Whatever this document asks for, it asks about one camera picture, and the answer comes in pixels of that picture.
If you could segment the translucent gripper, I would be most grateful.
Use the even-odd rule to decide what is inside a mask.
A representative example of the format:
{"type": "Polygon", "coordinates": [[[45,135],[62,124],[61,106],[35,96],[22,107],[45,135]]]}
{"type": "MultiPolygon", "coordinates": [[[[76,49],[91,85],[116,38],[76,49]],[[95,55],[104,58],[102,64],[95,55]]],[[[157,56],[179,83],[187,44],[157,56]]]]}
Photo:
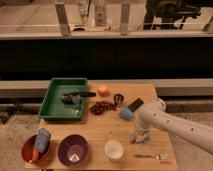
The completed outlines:
{"type": "Polygon", "coordinates": [[[145,145],[151,140],[150,132],[134,132],[129,136],[129,142],[131,144],[145,145]]]}

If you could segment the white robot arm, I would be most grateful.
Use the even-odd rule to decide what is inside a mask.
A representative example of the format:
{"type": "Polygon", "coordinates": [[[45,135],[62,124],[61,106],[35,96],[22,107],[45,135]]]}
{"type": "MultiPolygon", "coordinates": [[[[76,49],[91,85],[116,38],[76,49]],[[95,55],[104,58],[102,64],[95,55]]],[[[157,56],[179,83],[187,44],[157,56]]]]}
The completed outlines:
{"type": "Polygon", "coordinates": [[[155,98],[138,108],[130,141],[136,142],[140,136],[142,136],[140,142],[148,138],[152,125],[172,132],[213,155],[213,127],[167,113],[166,104],[160,98],[155,98]]]}

